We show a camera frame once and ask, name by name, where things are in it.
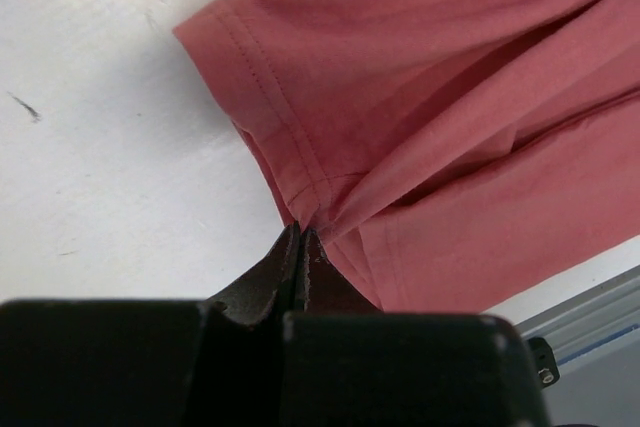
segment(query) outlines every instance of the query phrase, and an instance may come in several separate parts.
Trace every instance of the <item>blue line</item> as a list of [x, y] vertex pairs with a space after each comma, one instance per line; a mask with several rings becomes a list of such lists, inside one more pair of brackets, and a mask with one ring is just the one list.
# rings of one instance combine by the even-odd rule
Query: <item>blue line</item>
[[619, 339], [620, 337], [623, 337], [623, 336], [625, 336], [625, 335], [627, 335], [627, 334], [629, 334], [629, 333], [631, 333], [634, 330], [637, 330], [639, 328], [640, 328], [640, 324], [633, 324], [633, 325], [631, 325], [631, 326], [629, 326], [629, 327], [627, 327], [625, 329], [622, 329], [619, 332], [616, 332], [614, 334], [609, 335], [608, 337], [605, 337], [602, 340], [599, 340], [598, 342], [595, 342], [595, 343], [593, 343], [591, 345], [588, 345], [584, 349], [581, 349], [578, 352], [565, 357], [564, 359], [559, 360], [557, 364], [558, 364], [558, 366], [560, 366], [560, 365], [566, 364], [567, 362], [571, 362], [572, 360], [575, 360], [578, 357], [581, 357], [581, 356], [583, 356], [585, 354], [588, 354], [589, 352], [591, 352], [591, 351], [593, 351], [593, 350], [595, 350], [595, 349], [597, 349], [599, 347], [602, 347], [603, 345], [606, 345], [606, 344], [608, 344], [610, 342], [613, 342], [614, 340]]

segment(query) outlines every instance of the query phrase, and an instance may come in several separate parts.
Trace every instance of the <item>white table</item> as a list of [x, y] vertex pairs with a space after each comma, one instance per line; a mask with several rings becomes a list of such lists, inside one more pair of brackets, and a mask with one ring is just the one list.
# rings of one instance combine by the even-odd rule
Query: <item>white table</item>
[[[267, 252], [266, 184], [171, 34], [208, 1], [0, 0], [0, 300], [205, 297]], [[640, 238], [494, 311], [637, 264]]]

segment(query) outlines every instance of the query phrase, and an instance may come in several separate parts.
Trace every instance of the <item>red fabric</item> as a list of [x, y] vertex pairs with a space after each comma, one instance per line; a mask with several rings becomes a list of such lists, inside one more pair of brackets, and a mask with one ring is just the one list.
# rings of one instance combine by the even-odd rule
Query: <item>red fabric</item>
[[480, 311], [640, 233], [640, 0], [216, 0], [175, 33], [385, 310]]

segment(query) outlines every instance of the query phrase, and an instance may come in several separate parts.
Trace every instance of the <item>t-shirt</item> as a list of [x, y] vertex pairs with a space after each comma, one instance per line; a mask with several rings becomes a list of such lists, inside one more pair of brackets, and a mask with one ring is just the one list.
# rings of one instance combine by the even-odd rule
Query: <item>t-shirt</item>
[[481, 311], [640, 234], [640, 0], [215, 0], [175, 34], [384, 310]]

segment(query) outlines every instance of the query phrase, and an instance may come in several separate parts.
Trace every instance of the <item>screw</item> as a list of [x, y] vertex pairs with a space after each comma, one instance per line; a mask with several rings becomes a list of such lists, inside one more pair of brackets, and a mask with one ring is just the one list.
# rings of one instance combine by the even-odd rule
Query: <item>screw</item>
[[555, 376], [549, 369], [542, 369], [540, 372], [538, 372], [538, 375], [540, 376], [540, 380], [542, 381], [542, 383], [545, 385], [548, 385], [556, 380]]

